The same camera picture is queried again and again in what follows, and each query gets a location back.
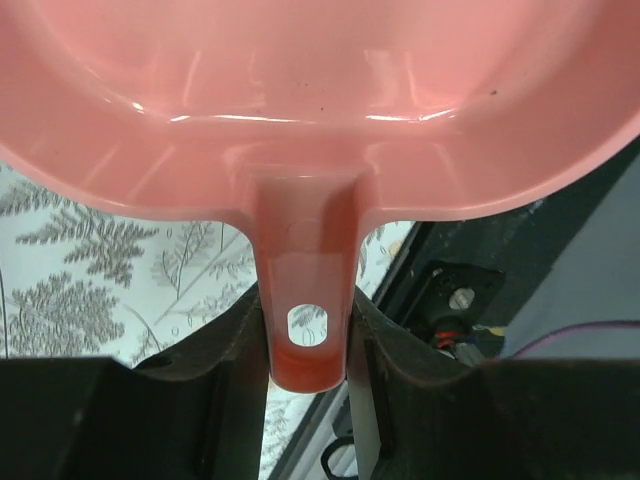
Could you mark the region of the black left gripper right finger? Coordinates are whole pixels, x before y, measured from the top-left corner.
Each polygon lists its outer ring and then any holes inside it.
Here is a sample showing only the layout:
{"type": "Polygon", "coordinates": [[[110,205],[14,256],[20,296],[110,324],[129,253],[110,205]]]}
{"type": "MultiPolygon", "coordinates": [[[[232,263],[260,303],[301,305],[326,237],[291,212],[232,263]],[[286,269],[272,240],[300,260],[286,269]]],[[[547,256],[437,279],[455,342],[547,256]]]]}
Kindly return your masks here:
{"type": "Polygon", "coordinates": [[[354,298],[347,381],[362,479],[635,479],[639,365],[450,359],[354,298]]]}

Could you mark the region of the pink dustpan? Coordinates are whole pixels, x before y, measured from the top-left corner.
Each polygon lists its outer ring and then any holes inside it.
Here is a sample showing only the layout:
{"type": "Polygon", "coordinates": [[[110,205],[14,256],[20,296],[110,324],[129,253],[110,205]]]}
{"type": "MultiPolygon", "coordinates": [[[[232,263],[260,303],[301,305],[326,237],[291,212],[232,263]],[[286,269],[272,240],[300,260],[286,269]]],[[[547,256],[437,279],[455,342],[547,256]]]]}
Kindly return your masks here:
{"type": "Polygon", "coordinates": [[[5,1],[1,156],[251,241],[280,387],[345,374],[359,248],[545,197],[639,133],[635,1],[5,1]]]}

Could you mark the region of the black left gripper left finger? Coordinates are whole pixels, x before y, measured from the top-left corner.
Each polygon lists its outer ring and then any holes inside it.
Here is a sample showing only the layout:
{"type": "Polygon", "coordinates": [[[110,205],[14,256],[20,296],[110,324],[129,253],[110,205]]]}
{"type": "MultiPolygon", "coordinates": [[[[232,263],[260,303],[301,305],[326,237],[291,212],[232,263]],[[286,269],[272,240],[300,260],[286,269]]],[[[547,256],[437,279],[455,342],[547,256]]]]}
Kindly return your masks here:
{"type": "Polygon", "coordinates": [[[1,364],[5,479],[255,479],[269,381],[259,293],[128,368],[1,364]]]}

